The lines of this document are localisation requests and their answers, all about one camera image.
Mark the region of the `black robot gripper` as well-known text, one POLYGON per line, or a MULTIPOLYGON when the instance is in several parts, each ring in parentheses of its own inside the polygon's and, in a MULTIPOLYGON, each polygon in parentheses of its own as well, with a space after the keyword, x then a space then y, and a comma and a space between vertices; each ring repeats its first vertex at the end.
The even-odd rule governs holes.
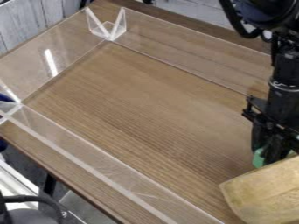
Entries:
POLYGON ((266 149, 265 164, 299 153, 299 89, 271 87, 266 99, 247 97, 242 115, 253 122, 251 150, 266 149))

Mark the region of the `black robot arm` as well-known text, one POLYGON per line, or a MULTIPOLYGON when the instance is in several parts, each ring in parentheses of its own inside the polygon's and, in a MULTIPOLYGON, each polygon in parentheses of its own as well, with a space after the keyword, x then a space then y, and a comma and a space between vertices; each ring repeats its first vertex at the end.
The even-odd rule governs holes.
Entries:
POLYGON ((219 0, 219 4, 238 34, 271 44, 267 98, 249 96, 243 109, 253 122, 253 164, 262 167, 299 154, 299 0, 219 0))

